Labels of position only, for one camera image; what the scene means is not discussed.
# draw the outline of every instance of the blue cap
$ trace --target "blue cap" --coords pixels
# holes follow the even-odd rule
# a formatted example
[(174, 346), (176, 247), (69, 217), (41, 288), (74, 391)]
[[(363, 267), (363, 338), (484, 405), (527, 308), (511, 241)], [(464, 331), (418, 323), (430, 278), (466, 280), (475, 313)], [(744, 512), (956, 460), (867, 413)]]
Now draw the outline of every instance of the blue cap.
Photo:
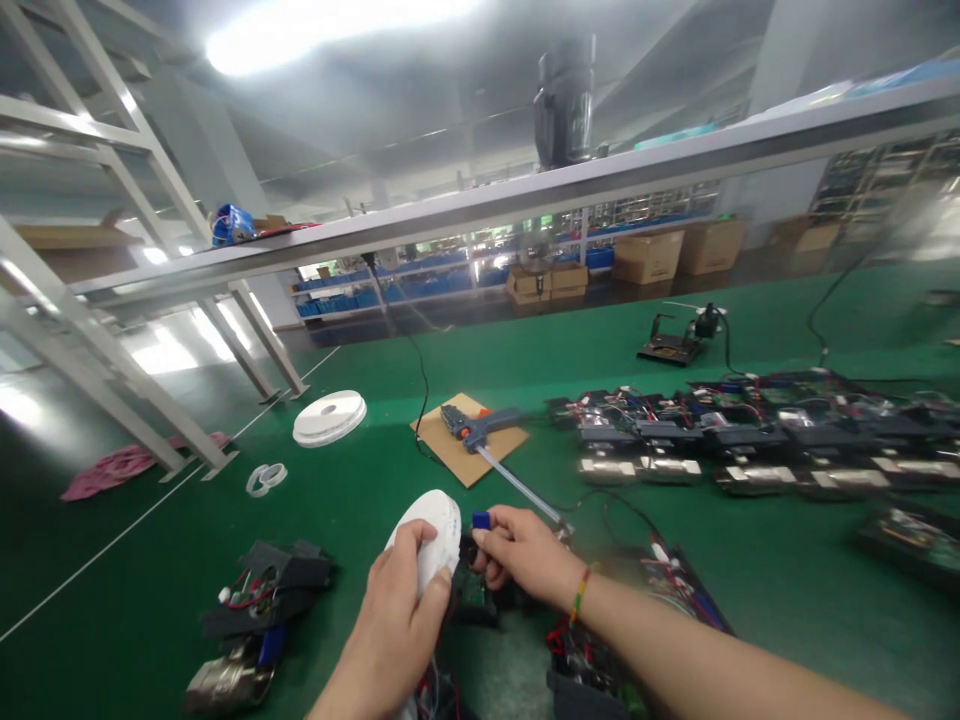
[(474, 510), (473, 511), (473, 529), (489, 530), (490, 529), (490, 513), (482, 512), (480, 510)]

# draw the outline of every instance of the white tape roll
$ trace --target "white tape roll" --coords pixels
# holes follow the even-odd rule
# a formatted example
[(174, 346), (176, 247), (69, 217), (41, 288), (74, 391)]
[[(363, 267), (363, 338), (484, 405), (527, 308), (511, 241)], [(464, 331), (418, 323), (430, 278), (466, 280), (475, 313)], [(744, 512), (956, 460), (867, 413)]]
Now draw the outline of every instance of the white tape roll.
[(247, 480), (247, 495), (263, 497), (287, 478), (287, 468), (283, 463), (261, 465), (250, 474)]
[(397, 529), (411, 520), (426, 520), (437, 529), (437, 537), (423, 543), (417, 553), (417, 597), (423, 597), (427, 583), (440, 568), (446, 565), (453, 575), (460, 562), (460, 507), (443, 490), (421, 495), (393, 529), (388, 548), (397, 539)]
[(293, 439), (301, 447), (321, 447), (351, 433), (367, 415), (359, 393), (342, 390), (310, 403), (293, 422)]

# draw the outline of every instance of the hand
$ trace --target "hand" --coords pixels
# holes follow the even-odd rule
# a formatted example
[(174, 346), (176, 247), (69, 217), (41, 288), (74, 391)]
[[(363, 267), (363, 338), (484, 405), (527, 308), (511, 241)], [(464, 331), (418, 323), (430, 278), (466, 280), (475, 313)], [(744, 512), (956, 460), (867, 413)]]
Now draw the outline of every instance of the hand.
[(436, 536), (423, 520), (405, 523), (393, 547), (373, 563), (357, 623), (309, 720), (386, 717), (413, 694), (450, 600), (444, 567), (417, 602), (417, 551)]
[(587, 565), (554, 537), (531, 510), (496, 505), (490, 508), (490, 530), (474, 530), (480, 546), (473, 570), (499, 590), (510, 576), (533, 597), (567, 611)]

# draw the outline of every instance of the wrist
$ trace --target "wrist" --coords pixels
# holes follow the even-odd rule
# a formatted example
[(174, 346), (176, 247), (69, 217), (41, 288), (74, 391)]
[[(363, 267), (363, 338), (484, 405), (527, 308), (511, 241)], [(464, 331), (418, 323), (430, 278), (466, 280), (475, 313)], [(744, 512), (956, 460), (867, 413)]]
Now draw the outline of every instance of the wrist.
[(387, 713), (371, 705), (371, 695), (356, 676), (348, 669), (338, 666), (326, 687), (317, 699), (308, 720), (374, 720), (386, 717)]
[(550, 599), (551, 604), (561, 612), (569, 613), (577, 599), (577, 592), (583, 576), (587, 572), (587, 564), (574, 555), (568, 553), (569, 558), (556, 574), (556, 585)]

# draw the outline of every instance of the white line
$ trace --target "white line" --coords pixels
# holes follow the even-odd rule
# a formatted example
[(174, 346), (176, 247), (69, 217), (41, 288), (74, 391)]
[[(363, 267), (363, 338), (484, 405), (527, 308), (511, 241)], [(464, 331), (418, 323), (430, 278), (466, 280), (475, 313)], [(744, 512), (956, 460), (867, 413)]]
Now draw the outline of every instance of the white line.
[[(316, 365), (314, 365), (312, 368), (310, 368), (310, 371), (307, 372), (307, 375), (309, 375), (309, 374), (312, 373), (314, 370), (316, 370), (318, 367), (320, 367), (321, 365), (323, 365), (323, 364), (333, 355), (333, 353), (335, 353), (335, 352), (336, 352), (337, 350), (339, 350), (339, 349), (340, 349), (340, 346), (337, 345), (337, 347), (335, 347), (335, 348), (330, 352), (330, 354), (327, 355), (327, 357), (325, 357), (323, 360), (321, 360), (321, 361), (318, 362)], [(303, 376), (302, 378), (300, 378), (300, 379), (301, 379), (301, 380), (305, 380), (306, 377), (307, 377), (307, 375), (304, 375), (304, 376)], [(233, 439), (236, 440), (238, 437), (240, 437), (241, 435), (243, 435), (243, 433), (246, 432), (246, 431), (250, 428), (251, 425), (253, 425), (257, 420), (259, 420), (260, 418), (262, 418), (262, 417), (264, 416), (264, 414), (267, 412), (267, 410), (269, 410), (269, 409), (272, 408), (274, 405), (276, 405), (278, 402), (280, 402), (280, 398), (282, 398), (282, 397), (283, 397), (284, 395), (286, 395), (288, 392), (290, 392), (290, 391), (289, 391), (289, 390), (285, 390), (285, 391), (282, 392), (280, 395), (278, 395), (277, 398), (276, 398), (272, 403), (270, 403), (269, 405), (267, 405), (267, 407), (265, 407), (265, 408), (260, 412), (259, 415), (257, 415), (253, 420), (251, 420), (250, 422), (248, 422), (236, 435), (234, 435), (234, 436), (233, 436)], [(80, 567), (79, 570), (77, 570), (73, 575), (71, 575), (71, 576), (68, 577), (66, 580), (64, 580), (63, 583), (60, 585), (60, 587), (58, 587), (58, 588), (57, 588), (56, 590), (54, 590), (52, 593), (50, 593), (49, 595), (47, 595), (43, 600), (41, 600), (40, 603), (39, 603), (33, 610), (31, 610), (31, 611), (28, 612), (26, 615), (24, 615), (22, 618), (20, 618), (20, 620), (18, 620), (17, 623), (16, 623), (12, 628), (10, 628), (9, 630), (7, 630), (3, 635), (0, 635), (0, 643), (2, 643), (4, 640), (6, 640), (8, 637), (10, 637), (10, 636), (17, 630), (17, 628), (19, 628), (21, 625), (23, 625), (27, 620), (29, 620), (29, 619), (32, 618), (34, 615), (36, 615), (37, 612), (40, 610), (40, 608), (42, 608), (42, 607), (43, 607), (44, 605), (46, 605), (48, 602), (50, 602), (51, 600), (53, 600), (57, 595), (59, 595), (59, 594), (63, 591), (64, 588), (67, 587), (67, 585), (69, 585), (69, 584), (72, 583), (74, 580), (76, 580), (78, 577), (80, 577), (80, 574), (81, 574), (84, 570), (86, 570), (88, 567), (90, 567), (91, 565), (93, 565), (97, 560), (99, 560), (99, 559), (103, 556), (103, 554), (107, 552), (107, 550), (109, 550), (109, 549), (112, 548), (114, 545), (116, 545), (118, 542), (120, 542), (120, 540), (122, 540), (123, 537), (124, 537), (128, 532), (130, 532), (130, 531), (133, 530), (137, 525), (139, 525), (141, 522), (143, 522), (150, 513), (152, 513), (152, 512), (153, 512), (154, 510), (156, 510), (158, 507), (160, 507), (161, 505), (163, 505), (163, 503), (165, 503), (165, 502), (167, 501), (167, 498), (169, 498), (169, 497), (170, 497), (171, 495), (173, 495), (177, 490), (179, 490), (180, 488), (182, 488), (182, 487), (186, 484), (187, 480), (189, 480), (190, 478), (192, 478), (194, 475), (196, 475), (196, 474), (197, 474), (198, 472), (200, 472), (202, 469), (203, 469), (203, 465), (200, 465), (199, 467), (197, 467), (196, 469), (194, 469), (194, 471), (193, 471), (192, 473), (190, 473), (189, 475), (187, 475), (183, 480), (181, 480), (179, 483), (177, 483), (176, 485), (174, 485), (174, 486), (170, 489), (170, 492), (168, 492), (168, 493), (167, 493), (166, 495), (164, 495), (162, 498), (160, 498), (159, 500), (157, 500), (157, 502), (154, 503), (154, 505), (153, 505), (149, 510), (147, 510), (143, 515), (141, 515), (141, 516), (138, 517), (136, 520), (134, 520), (133, 523), (130, 524), (130, 527), (128, 527), (128, 528), (127, 528), (126, 530), (124, 530), (122, 533), (120, 533), (119, 535), (117, 535), (113, 540), (111, 540), (109, 543), (107, 543), (107, 545), (103, 548), (103, 550), (101, 550), (101, 551), (98, 552), (96, 555), (94, 555), (92, 558), (90, 558), (89, 560), (87, 560), (87, 562), (85, 562), (85, 563)]]
[(43, 600), (41, 600), (41, 601), (40, 601), (40, 604), (37, 605), (33, 610), (31, 610), (30, 612), (28, 612), (26, 615), (24, 615), (16, 625), (14, 625), (12, 628), (10, 628), (9, 630), (7, 630), (3, 635), (0, 635), (0, 643), (2, 643), (2, 642), (3, 642), (4, 640), (6, 640), (10, 635), (12, 635), (13, 632), (14, 632), (14, 630), (16, 630), (18, 627), (20, 627), (21, 625), (23, 625), (27, 620), (29, 620), (31, 617), (33, 617), (34, 614), (36, 614), (36, 612), (37, 612), (40, 608), (42, 608), (42, 607), (43, 607), (44, 605), (46, 605), (48, 602), (50, 602), (51, 600), (53, 600), (53, 598), (55, 598), (55, 597), (60, 593), (61, 590), (63, 590), (67, 585), (69, 585), (69, 584), (72, 583), (74, 580), (76, 580), (77, 577), (80, 575), (80, 573), (82, 573), (82, 572), (83, 572), (84, 570), (86, 570), (88, 567), (90, 567), (91, 565), (93, 565), (97, 560), (99, 560), (101, 555), (103, 555), (107, 550), (109, 550), (109, 549), (112, 548), (114, 545), (116, 545), (118, 542), (120, 542), (121, 538), (123, 538), (124, 535), (126, 535), (128, 532), (130, 532), (131, 530), (133, 530), (137, 525), (139, 525), (139, 524), (144, 520), (144, 518), (147, 517), (147, 515), (149, 515), (149, 514), (152, 513), (154, 510), (156, 510), (158, 507), (160, 507), (160, 506), (166, 501), (166, 499), (167, 499), (168, 497), (170, 497), (170, 496), (173, 495), (177, 490), (179, 490), (181, 487), (183, 487), (183, 485), (187, 482), (187, 480), (189, 480), (190, 478), (192, 478), (194, 475), (196, 475), (196, 474), (197, 474), (198, 472), (200, 472), (200, 470), (202, 470), (202, 469), (203, 469), (203, 465), (201, 465), (200, 467), (196, 468), (192, 473), (190, 473), (189, 475), (187, 475), (183, 480), (181, 480), (179, 483), (177, 483), (177, 484), (170, 490), (170, 492), (168, 492), (168, 493), (167, 493), (166, 495), (164, 495), (162, 498), (160, 498), (159, 500), (157, 500), (157, 502), (154, 504), (153, 507), (151, 507), (151, 508), (150, 508), (149, 510), (147, 510), (143, 515), (141, 515), (141, 516), (138, 517), (136, 520), (134, 520), (134, 521), (133, 521), (133, 524), (132, 524), (130, 527), (128, 527), (128, 528), (127, 528), (126, 530), (124, 530), (122, 533), (120, 533), (119, 535), (117, 535), (113, 540), (111, 540), (109, 543), (107, 543), (107, 546), (106, 546), (105, 548), (103, 548), (103, 550), (101, 550), (101, 551), (98, 552), (96, 555), (94, 555), (92, 558), (90, 558), (89, 560), (87, 560), (87, 562), (84, 563), (84, 565), (83, 565), (79, 570), (77, 570), (73, 575), (71, 575), (70, 577), (68, 577), (68, 578), (63, 582), (63, 584), (60, 585), (60, 587), (58, 587), (58, 588), (57, 588), (56, 590), (54, 590), (52, 593), (50, 593), (49, 595), (47, 595)]
[(313, 371), (316, 370), (316, 369), (317, 369), (318, 367), (320, 367), (321, 365), (323, 365), (323, 364), (324, 364), (327, 360), (329, 360), (331, 357), (333, 357), (333, 354), (334, 354), (337, 350), (339, 350), (341, 347), (343, 347), (343, 346), (342, 346), (342, 345), (337, 345), (333, 350), (330, 351), (330, 354), (329, 354), (329, 355), (327, 355), (323, 360), (321, 360), (320, 362), (318, 362), (318, 363), (317, 363), (316, 365), (314, 365), (312, 368), (310, 368), (309, 370), (307, 370), (307, 374), (304, 375), (304, 376), (303, 376), (302, 378), (300, 378), (300, 379), (301, 379), (301, 380), (306, 380), (308, 377), (310, 377), (311, 375), (313, 375)]

